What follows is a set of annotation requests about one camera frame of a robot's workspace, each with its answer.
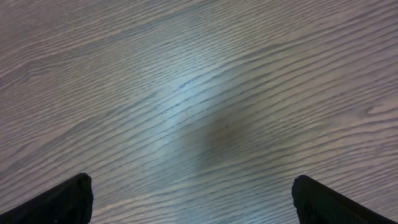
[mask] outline black object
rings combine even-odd
[[[92,208],[91,177],[78,174],[0,215],[0,224],[87,224]]]
[[[292,196],[301,224],[397,224],[305,175]]]
[[[301,224],[397,224],[305,175],[292,196]],[[92,206],[91,178],[78,174],[0,215],[0,224],[88,224]]]

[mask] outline wood grain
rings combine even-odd
[[[0,212],[298,223],[307,174],[398,221],[395,0],[0,2]]]

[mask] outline floor plank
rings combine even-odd
[[[398,221],[395,0],[0,2],[0,213],[298,223],[307,174]]]

